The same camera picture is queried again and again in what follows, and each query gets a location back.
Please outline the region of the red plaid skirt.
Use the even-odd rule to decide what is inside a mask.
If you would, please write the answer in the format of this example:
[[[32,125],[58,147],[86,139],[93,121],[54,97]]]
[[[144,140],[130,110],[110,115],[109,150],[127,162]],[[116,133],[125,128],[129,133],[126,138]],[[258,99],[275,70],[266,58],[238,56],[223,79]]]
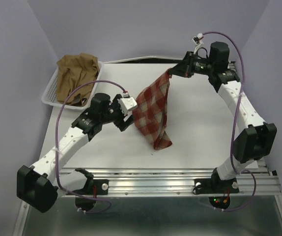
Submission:
[[[137,96],[138,107],[133,110],[134,125],[155,149],[172,145],[166,133],[168,121],[168,94],[171,75],[165,71]]]

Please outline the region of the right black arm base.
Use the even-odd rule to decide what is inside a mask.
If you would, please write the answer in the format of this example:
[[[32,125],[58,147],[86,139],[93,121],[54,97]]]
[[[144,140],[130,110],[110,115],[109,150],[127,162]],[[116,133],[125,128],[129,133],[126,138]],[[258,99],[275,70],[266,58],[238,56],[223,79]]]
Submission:
[[[221,180],[216,169],[210,178],[195,178],[193,194],[239,193],[237,179]]]

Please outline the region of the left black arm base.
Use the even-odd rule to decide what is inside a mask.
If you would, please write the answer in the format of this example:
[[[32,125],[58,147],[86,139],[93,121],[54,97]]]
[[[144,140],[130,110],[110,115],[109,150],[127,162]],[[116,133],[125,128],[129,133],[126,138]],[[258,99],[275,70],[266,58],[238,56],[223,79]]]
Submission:
[[[81,195],[93,195],[94,197],[108,195],[108,179],[95,179],[91,172],[83,168],[76,168],[75,171],[84,175],[86,181],[82,188],[76,188],[73,192]]]

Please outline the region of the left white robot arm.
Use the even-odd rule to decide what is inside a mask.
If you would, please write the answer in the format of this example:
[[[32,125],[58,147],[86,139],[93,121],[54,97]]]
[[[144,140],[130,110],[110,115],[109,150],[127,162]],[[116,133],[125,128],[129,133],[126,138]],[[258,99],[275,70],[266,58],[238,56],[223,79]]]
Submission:
[[[105,93],[97,93],[85,109],[71,124],[67,133],[55,146],[31,166],[23,165],[17,171],[17,197],[41,213],[47,212],[59,197],[73,194],[84,197],[92,209],[97,194],[106,195],[108,180],[94,180],[94,175],[84,168],[60,177],[59,171],[67,162],[102,130],[104,124],[113,123],[125,131],[134,121],[130,112],[137,107],[136,100],[128,93],[111,99]]]

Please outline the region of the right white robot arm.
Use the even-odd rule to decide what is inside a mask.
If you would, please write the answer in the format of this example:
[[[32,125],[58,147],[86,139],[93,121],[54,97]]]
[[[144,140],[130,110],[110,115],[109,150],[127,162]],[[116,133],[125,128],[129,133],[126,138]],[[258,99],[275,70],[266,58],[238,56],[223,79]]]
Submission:
[[[205,58],[198,55],[203,43],[197,40],[195,45],[194,51],[188,51],[168,74],[183,78],[194,74],[206,75],[234,116],[232,131],[239,131],[239,134],[232,134],[230,157],[215,169],[217,176],[210,179],[211,189],[221,192],[227,187],[227,180],[235,178],[248,165],[270,154],[277,128],[258,114],[243,92],[241,79],[228,67],[228,45],[218,41],[212,43]]]

